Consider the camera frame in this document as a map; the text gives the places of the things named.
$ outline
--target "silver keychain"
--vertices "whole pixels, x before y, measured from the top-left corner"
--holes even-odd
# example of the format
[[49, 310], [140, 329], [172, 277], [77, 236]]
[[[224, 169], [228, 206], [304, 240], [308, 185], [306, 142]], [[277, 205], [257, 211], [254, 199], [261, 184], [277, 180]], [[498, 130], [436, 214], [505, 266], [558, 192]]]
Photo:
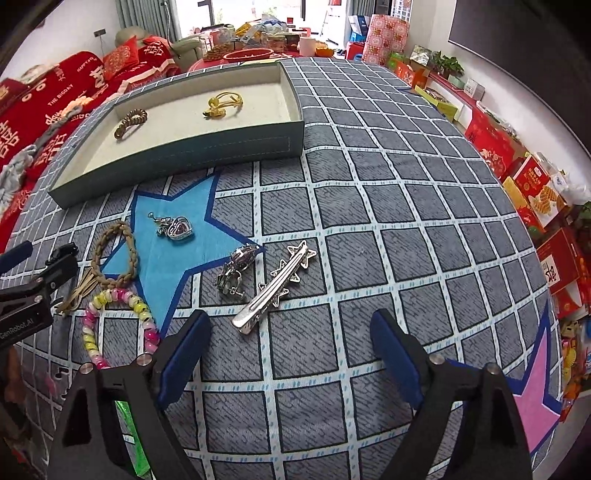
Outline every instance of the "silver keychain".
[[254, 263], [260, 249], [261, 247], [253, 244], [235, 249], [214, 282], [217, 289], [224, 295], [234, 295], [245, 300], [246, 293], [242, 289], [242, 272]]

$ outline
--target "blue star pattern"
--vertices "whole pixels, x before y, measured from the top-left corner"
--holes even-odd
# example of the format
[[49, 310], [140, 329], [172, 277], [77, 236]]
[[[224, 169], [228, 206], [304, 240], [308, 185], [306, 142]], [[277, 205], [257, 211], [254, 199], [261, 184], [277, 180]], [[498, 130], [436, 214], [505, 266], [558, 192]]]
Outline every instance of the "blue star pattern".
[[[222, 265], [229, 254], [249, 242], [248, 238], [212, 218], [219, 175], [191, 185], [174, 197], [138, 192], [131, 207], [131, 229], [139, 256], [135, 284], [165, 334], [187, 279], [195, 273]], [[174, 242], [156, 234], [157, 225], [148, 218], [185, 216], [193, 236]], [[128, 269], [129, 251], [121, 242], [102, 266], [107, 277]]]

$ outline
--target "table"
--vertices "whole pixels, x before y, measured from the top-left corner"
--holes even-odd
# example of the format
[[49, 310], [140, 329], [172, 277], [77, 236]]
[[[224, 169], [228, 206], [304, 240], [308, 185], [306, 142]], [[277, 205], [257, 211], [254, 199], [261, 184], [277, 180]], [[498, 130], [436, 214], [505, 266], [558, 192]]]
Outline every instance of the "table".
[[[379, 478], [411, 412], [373, 353], [371, 313], [390, 309], [429, 352], [475, 366], [495, 361], [509, 377], [521, 378], [547, 286], [505, 192], [461, 133], [423, 98], [381, 67], [310, 58], [285, 66], [306, 122], [301, 158], [162, 178], [62, 211], [46, 193], [62, 166], [58, 154], [9, 244], [30, 239], [34, 255], [3, 286], [27, 281], [53, 248], [69, 241], [78, 244], [80, 265], [87, 267], [102, 231], [129, 216], [136, 190], [171, 196], [218, 174], [212, 216], [266, 248], [245, 274], [249, 297], [287, 257], [287, 245], [306, 239], [318, 257], [281, 308], [248, 337], [229, 323], [240, 305], [212, 285], [220, 268], [188, 279], [168, 333], [195, 308], [208, 312], [213, 332], [183, 397], [166, 411], [181, 444], [210, 479], [233, 480], [238, 472], [259, 480]], [[70, 139], [76, 142], [76, 133]], [[71, 376], [86, 361], [81, 313], [73, 323], [56, 316], [50, 329], [18, 347], [34, 393], [27, 410], [40, 468], [62, 404], [49, 398], [45, 377], [60, 368]], [[556, 398], [560, 355], [552, 325], [550, 393]], [[112, 364], [142, 351], [137, 337], [130, 312], [104, 314], [99, 342]], [[461, 412], [452, 412], [430, 478], [444, 472]]]

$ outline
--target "potted plant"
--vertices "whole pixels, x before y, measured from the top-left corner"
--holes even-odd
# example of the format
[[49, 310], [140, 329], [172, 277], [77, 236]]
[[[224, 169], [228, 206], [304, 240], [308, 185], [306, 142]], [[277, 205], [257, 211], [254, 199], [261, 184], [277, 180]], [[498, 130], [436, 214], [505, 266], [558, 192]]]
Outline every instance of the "potted plant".
[[457, 61], [455, 57], [447, 57], [441, 55], [440, 51], [437, 51], [431, 57], [433, 63], [433, 70], [447, 80], [447, 78], [453, 74], [456, 77], [464, 75], [464, 69]]

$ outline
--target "beaded bracelet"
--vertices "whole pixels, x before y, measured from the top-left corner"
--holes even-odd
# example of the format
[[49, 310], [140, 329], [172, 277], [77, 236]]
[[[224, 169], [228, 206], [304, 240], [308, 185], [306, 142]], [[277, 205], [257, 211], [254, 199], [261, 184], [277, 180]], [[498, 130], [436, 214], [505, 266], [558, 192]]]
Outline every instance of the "beaded bracelet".
[[110, 365], [99, 352], [95, 338], [95, 323], [100, 316], [100, 310], [108, 303], [116, 301], [125, 302], [138, 315], [140, 322], [142, 322], [142, 328], [144, 329], [144, 348], [148, 353], [153, 354], [160, 343], [160, 334], [154, 323], [154, 318], [150, 313], [150, 309], [140, 296], [124, 288], [103, 290], [98, 295], [95, 295], [88, 304], [84, 318], [82, 319], [82, 341], [84, 342], [84, 347], [90, 357], [90, 361], [98, 369], [110, 368]]

